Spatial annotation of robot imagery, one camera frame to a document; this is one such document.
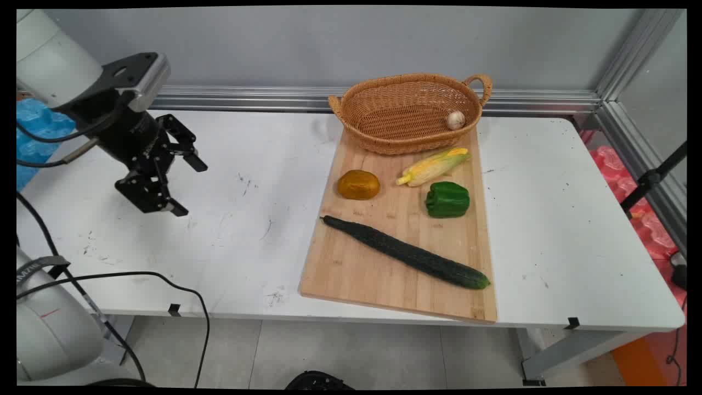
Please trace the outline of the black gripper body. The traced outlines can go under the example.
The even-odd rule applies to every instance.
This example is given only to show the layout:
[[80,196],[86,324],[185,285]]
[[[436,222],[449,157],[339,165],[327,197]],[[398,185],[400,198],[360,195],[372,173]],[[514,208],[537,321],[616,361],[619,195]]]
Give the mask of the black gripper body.
[[98,139],[98,146],[110,157],[133,171],[140,163],[159,151],[161,144],[168,142],[168,137],[161,125],[148,112],[134,112],[130,109],[118,118],[110,127],[93,133]]

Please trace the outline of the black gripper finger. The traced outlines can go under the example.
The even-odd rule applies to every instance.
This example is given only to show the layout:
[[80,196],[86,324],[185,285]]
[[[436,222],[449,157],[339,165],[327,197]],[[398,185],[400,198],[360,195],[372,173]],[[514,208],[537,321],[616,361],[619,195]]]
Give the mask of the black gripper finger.
[[195,172],[205,172],[208,166],[200,158],[195,148],[196,135],[175,116],[168,114],[158,117],[160,130],[166,133],[166,140],[160,146],[169,153],[182,156]]
[[115,188],[143,213],[170,212],[176,217],[185,217],[189,210],[172,198],[169,192],[168,170],[168,166],[155,163],[150,172],[129,172],[115,182]]

